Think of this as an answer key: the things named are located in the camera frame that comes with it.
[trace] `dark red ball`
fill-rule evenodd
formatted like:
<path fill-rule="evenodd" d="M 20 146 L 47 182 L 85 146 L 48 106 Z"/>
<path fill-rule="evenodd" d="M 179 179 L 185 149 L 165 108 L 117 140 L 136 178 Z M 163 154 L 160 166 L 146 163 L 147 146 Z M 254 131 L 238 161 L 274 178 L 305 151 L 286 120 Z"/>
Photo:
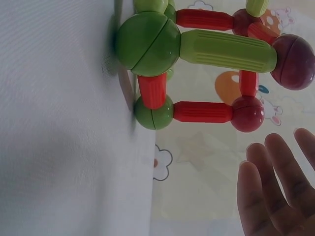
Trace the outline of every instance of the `dark red ball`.
<path fill-rule="evenodd" d="M 296 35 L 285 34 L 272 46 L 278 62 L 271 75 L 277 83 L 289 90 L 308 87 L 315 76 L 315 56 L 310 44 Z"/>
<path fill-rule="evenodd" d="M 248 37 L 248 28 L 252 23 L 261 22 L 260 18 L 250 15 L 246 9 L 238 10 L 234 13 L 234 29 L 236 35 Z"/>
<path fill-rule="evenodd" d="M 233 104 L 232 125 L 239 131 L 249 133 L 263 123 L 265 112 L 261 102 L 255 97 L 239 97 Z"/>

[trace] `background with cartoon print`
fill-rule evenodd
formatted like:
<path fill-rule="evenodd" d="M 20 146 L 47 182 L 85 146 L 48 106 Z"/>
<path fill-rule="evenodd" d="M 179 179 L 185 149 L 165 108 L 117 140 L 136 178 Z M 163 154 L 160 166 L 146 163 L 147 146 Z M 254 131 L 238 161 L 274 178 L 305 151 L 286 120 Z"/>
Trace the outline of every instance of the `background with cartoon print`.
<path fill-rule="evenodd" d="M 244 0 L 175 0 L 176 9 L 204 8 L 233 14 L 244 8 Z M 265 24 L 278 34 L 294 33 L 304 37 L 315 48 L 315 17 L 309 0 L 270 0 Z M 179 60 L 168 84 L 174 102 L 222 102 L 222 94 L 237 97 L 238 73 L 227 68 L 190 64 Z M 231 73 L 222 91 L 216 81 Z M 172 153 L 165 181 L 154 181 L 151 235 L 164 236 L 237 236 L 242 235 L 236 207 L 236 179 L 246 147 L 263 142 L 272 132 L 282 134 L 307 173 L 305 162 L 292 132 L 303 126 L 315 132 L 315 85 L 304 91 L 291 92 L 280 87 L 270 74 L 260 75 L 258 98 L 264 102 L 266 120 L 256 132 L 243 134 L 231 124 L 196 124 L 174 121 L 157 132 L 157 145 Z M 309 175 L 315 183 L 314 175 Z"/>

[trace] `cartoon bunny print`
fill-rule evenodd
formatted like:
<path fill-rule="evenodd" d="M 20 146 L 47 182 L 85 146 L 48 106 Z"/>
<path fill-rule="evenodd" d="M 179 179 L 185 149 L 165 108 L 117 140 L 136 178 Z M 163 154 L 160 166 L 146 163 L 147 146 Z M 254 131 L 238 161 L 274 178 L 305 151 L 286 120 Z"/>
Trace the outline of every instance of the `cartoon bunny print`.
<path fill-rule="evenodd" d="M 269 90 L 265 87 L 260 85 L 259 86 L 259 92 L 268 94 Z M 281 120 L 278 117 L 278 115 L 282 115 L 283 110 L 280 106 L 274 106 L 269 101 L 267 101 L 265 98 L 261 96 L 260 93 L 257 93 L 256 98 L 261 101 L 261 103 L 264 106 L 265 109 L 265 119 L 269 119 L 272 121 L 273 124 L 280 126 Z"/>
<path fill-rule="evenodd" d="M 286 9 L 271 10 L 270 12 L 272 16 L 277 17 L 277 19 L 279 20 L 278 28 L 280 31 L 282 31 L 289 25 L 294 24 L 294 19 L 289 16 L 289 14 L 291 13 L 290 7 L 287 7 Z"/>

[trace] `white surface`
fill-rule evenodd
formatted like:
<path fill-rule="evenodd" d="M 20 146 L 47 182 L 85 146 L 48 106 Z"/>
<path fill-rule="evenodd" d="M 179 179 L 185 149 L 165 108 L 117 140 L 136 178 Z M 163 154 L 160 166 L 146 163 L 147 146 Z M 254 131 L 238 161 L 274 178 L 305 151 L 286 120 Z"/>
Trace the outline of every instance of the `white surface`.
<path fill-rule="evenodd" d="M 1 236 L 148 235 L 155 133 L 111 42 L 131 11 L 0 1 Z"/>

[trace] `fingernail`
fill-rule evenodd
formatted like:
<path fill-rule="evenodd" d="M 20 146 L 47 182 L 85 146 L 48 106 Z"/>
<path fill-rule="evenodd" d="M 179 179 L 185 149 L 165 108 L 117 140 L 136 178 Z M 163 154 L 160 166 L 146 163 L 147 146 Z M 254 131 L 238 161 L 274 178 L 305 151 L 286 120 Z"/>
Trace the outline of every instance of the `fingernail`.
<path fill-rule="evenodd" d="M 247 163 L 248 161 L 242 161 L 241 163 L 240 163 L 240 166 L 242 166 L 243 164 L 245 164 L 245 163 Z"/>
<path fill-rule="evenodd" d="M 255 143 L 249 144 L 248 147 L 246 148 L 246 151 L 247 151 L 253 144 L 255 144 Z"/>

